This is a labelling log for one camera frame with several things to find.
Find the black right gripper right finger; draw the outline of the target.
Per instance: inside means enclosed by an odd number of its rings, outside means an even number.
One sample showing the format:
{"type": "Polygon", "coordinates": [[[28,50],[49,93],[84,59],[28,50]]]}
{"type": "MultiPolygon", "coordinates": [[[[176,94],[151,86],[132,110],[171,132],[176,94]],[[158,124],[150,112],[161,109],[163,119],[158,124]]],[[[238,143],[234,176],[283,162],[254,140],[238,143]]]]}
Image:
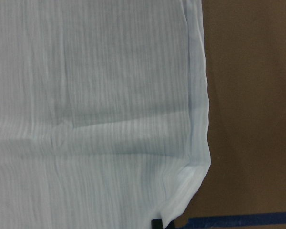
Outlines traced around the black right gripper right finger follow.
{"type": "Polygon", "coordinates": [[[171,222],[167,225],[167,229],[175,229],[174,221],[171,221],[171,222]]]}

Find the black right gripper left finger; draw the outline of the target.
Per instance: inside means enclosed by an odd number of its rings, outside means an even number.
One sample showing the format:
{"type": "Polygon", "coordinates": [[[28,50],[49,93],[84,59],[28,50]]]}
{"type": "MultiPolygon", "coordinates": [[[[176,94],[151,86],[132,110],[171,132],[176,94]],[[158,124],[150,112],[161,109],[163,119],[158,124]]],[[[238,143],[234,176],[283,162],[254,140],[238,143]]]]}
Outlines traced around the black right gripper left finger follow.
{"type": "Polygon", "coordinates": [[[152,219],[151,220],[151,229],[162,229],[162,220],[161,219],[152,219]]]}

